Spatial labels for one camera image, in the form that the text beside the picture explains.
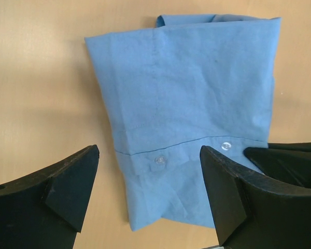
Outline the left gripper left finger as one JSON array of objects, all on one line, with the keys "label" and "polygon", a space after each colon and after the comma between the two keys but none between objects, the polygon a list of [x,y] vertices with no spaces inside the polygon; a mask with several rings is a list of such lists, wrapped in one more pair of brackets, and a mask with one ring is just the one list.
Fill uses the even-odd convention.
[{"label": "left gripper left finger", "polygon": [[0,248],[73,248],[97,172],[96,145],[0,184]]}]

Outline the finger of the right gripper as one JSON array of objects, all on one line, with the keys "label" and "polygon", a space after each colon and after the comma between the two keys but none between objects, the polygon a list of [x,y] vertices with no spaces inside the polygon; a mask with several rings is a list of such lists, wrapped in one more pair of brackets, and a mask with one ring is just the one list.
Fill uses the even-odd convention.
[{"label": "finger of the right gripper", "polygon": [[248,147],[244,155],[265,175],[311,189],[311,142],[269,143],[268,148]]}]

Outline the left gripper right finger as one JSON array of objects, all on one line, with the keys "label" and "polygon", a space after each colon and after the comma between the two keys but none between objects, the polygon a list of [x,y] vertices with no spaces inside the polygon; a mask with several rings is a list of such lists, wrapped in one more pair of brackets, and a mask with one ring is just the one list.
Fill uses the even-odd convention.
[{"label": "left gripper right finger", "polygon": [[203,146],[204,183],[221,248],[311,248],[311,189]]}]

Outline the blue long sleeve shirt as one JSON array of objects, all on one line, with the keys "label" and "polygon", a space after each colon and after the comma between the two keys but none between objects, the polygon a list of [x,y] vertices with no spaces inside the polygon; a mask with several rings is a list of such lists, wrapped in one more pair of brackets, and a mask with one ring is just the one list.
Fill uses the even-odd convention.
[{"label": "blue long sleeve shirt", "polygon": [[161,15],[154,28],[87,37],[133,231],[161,218],[213,227],[200,149],[255,170],[267,147],[280,18]]}]

